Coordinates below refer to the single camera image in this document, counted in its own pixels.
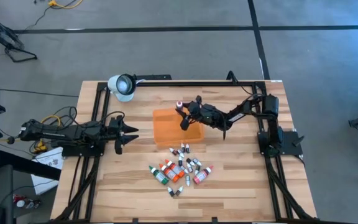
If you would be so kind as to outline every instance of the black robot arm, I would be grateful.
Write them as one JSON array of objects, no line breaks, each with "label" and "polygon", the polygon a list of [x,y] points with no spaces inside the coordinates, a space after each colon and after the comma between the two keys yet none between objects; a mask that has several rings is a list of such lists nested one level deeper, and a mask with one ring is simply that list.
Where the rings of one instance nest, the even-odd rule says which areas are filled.
[{"label": "black robot arm", "polygon": [[42,124],[34,119],[24,123],[18,137],[22,141],[37,141],[42,138],[51,139],[52,146],[73,149],[74,151],[92,151],[103,142],[115,140],[114,148],[117,154],[122,154],[122,145],[138,138],[138,135],[125,135],[138,129],[126,125],[122,116],[111,118],[109,126],[100,121],[89,121],[83,124],[59,127]]},{"label": "black robot arm", "polygon": [[[261,113],[254,112],[252,109],[260,106],[260,103],[262,103]],[[267,120],[270,144],[274,148],[280,148],[282,145],[283,130],[278,125],[277,121],[278,98],[276,96],[265,96],[261,94],[251,95],[228,113],[218,110],[213,105],[202,104],[200,96],[196,97],[196,101],[183,103],[183,107],[187,108],[189,111],[188,114],[182,110],[176,109],[176,111],[183,117],[180,124],[182,130],[187,130],[191,123],[200,122],[223,131],[223,138],[225,138],[226,131],[231,128],[234,122],[246,115],[252,115],[256,118]]]}]

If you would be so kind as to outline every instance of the orange plastic bin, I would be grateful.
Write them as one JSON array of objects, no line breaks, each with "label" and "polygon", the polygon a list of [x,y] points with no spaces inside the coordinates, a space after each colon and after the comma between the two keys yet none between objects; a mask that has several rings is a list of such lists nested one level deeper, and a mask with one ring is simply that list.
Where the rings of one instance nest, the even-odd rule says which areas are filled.
[{"label": "orange plastic bin", "polygon": [[180,128],[182,117],[173,108],[153,110],[154,141],[158,146],[200,142],[204,139],[203,125],[195,122],[187,131]]}]

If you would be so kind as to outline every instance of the gray floor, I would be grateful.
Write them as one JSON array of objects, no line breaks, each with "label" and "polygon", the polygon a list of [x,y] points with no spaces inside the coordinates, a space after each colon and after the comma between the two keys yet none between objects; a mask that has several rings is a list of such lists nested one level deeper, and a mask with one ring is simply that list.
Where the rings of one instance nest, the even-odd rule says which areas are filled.
[{"label": "gray floor", "polygon": [[[262,26],[358,24],[356,0],[254,1]],[[0,22],[24,29],[45,8],[45,2],[0,0]],[[84,0],[76,9],[49,10],[34,29],[204,25],[251,25],[247,1]],[[233,70],[241,79],[262,78],[254,34],[248,31],[32,34],[21,39],[39,60],[14,64],[0,56],[2,88],[75,95],[83,80],[121,73],[221,79]],[[302,146],[318,216],[358,223],[358,132],[347,124],[358,116],[358,31],[265,31],[262,39],[271,78],[284,81],[295,126],[306,135]],[[1,104],[7,108],[1,128],[16,133],[24,121],[75,106],[76,100],[4,92]],[[28,144],[14,146],[26,150]],[[16,176],[17,186],[30,181]],[[43,195],[45,205],[19,223],[47,220],[53,196],[54,191]]]}]

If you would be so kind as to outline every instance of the small bottle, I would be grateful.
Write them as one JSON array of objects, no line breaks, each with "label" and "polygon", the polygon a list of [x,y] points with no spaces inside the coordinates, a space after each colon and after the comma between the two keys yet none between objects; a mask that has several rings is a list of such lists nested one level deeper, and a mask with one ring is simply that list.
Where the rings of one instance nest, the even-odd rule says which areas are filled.
[{"label": "small bottle", "polygon": [[172,152],[172,154],[173,154],[174,156],[176,156],[176,155],[178,154],[178,151],[176,151],[176,150],[174,150],[174,149],[172,149],[172,148],[169,148],[169,150]]},{"label": "small bottle", "polygon": [[174,171],[174,173],[176,173],[179,176],[179,178],[182,178],[185,175],[185,172],[180,167],[178,167],[175,163],[173,163],[172,161],[169,161],[168,159],[166,159],[165,163],[167,164],[169,169]]},{"label": "small bottle", "polygon": [[190,146],[189,146],[189,144],[186,144],[185,149],[186,149],[186,153],[190,153]]},{"label": "small bottle", "polygon": [[192,166],[195,166],[195,165],[196,165],[196,164],[195,164],[193,161],[191,161],[191,159],[189,159],[189,158],[186,159],[186,162],[187,162],[188,164],[192,165]]},{"label": "small bottle", "polygon": [[189,174],[189,172],[187,171],[186,167],[181,166],[180,168],[181,168],[183,171],[185,171],[186,174]]},{"label": "small bottle", "polygon": [[173,197],[175,195],[175,193],[173,193],[172,188],[167,187],[167,190],[168,190],[169,195],[171,195],[171,197]]},{"label": "small bottle", "polygon": [[185,157],[185,155],[183,155],[183,152],[181,149],[178,149],[178,153],[179,153],[179,156],[182,156],[183,158]]},{"label": "small bottle", "polygon": [[174,173],[171,169],[169,169],[168,167],[166,167],[165,165],[160,164],[161,170],[162,172],[164,172],[164,174],[171,179],[174,183],[176,181],[178,181],[179,177],[176,175],[176,173]]},{"label": "small bottle", "polygon": [[183,142],[180,143],[180,150],[181,150],[182,152],[186,152],[186,148],[185,148],[185,145],[183,144]]},{"label": "small bottle", "polygon": [[200,169],[201,169],[201,166],[200,166],[200,165],[197,165],[196,170],[194,171],[194,173],[197,175],[198,172],[200,171]]},{"label": "small bottle", "polygon": [[186,185],[187,185],[187,187],[190,186],[190,176],[189,175],[186,175]]},{"label": "small bottle", "polygon": [[187,164],[187,169],[189,170],[189,172],[193,172],[193,168],[191,168],[190,164]]},{"label": "small bottle", "polygon": [[158,169],[149,166],[150,172],[154,175],[154,177],[163,185],[168,183],[168,178],[166,178]]},{"label": "small bottle", "polygon": [[179,189],[175,192],[175,195],[179,196],[182,191],[183,191],[183,186],[180,186]]},{"label": "small bottle", "polygon": [[183,103],[181,101],[177,101],[177,109],[178,110],[183,110]]},{"label": "small bottle", "polygon": [[193,159],[193,162],[199,166],[202,166],[201,162],[196,158]]},{"label": "small bottle", "polygon": [[195,177],[193,177],[194,183],[201,183],[212,172],[213,167],[214,166],[207,167],[206,169],[203,169],[201,172],[199,172]]}]

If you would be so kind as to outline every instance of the wooden tabletop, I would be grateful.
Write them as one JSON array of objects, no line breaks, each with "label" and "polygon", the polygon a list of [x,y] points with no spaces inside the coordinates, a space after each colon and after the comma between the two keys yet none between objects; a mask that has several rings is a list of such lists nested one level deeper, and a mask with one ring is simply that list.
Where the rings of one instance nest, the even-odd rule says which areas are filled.
[{"label": "wooden tabletop", "polygon": [[[82,84],[77,106],[76,120],[79,123],[91,119],[96,85],[94,81]],[[267,93],[280,100],[279,125],[284,130],[294,128],[283,83],[266,81],[266,87]],[[149,165],[158,167],[164,159],[177,162],[168,147],[154,143],[153,110],[173,108],[177,100],[188,102],[197,95],[203,97],[203,103],[212,104],[225,112],[249,96],[238,86],[207,86],[138,87],[134,99],[128,103],[120,103],[114,96],[110,97],[108,112],[125,112],[124,121],[139,129],[139,138],[125,145],[122,155],[115,153],[114,141],[107,145],[99,166],[92,222],[131,222],[132,218],[139,218],[140,222],[206,222],[211,221],[211,217],[218,217],[220,222],[274,220],[265,162],[259,154],[258,125],[252,116],[236,122],[227,132],[225,141],[221,131],[204,127],[205,138],[199,144],[190,144],[189,157],[198,158],[204,167],[213,165],[214,169],[199,185],[192,182],[187,187],[184,179],[176,184],[170,182],[169,186],[174,190],[184,186],[179,197],[171,198],[166,186],[157,182],[150,173]],[[64,162],[51,218],[57,217],[67,206],[76,161],[77,157],[69,157]],[[282,156],[282,161],[289,191],[305,211],[315,217],[303,164],[293,156]],[[285,217],[282,195],[279,190],[277,192],[281,214]],[[87,198],[86,194],[80,217],[84,217],[84,201]]]}]

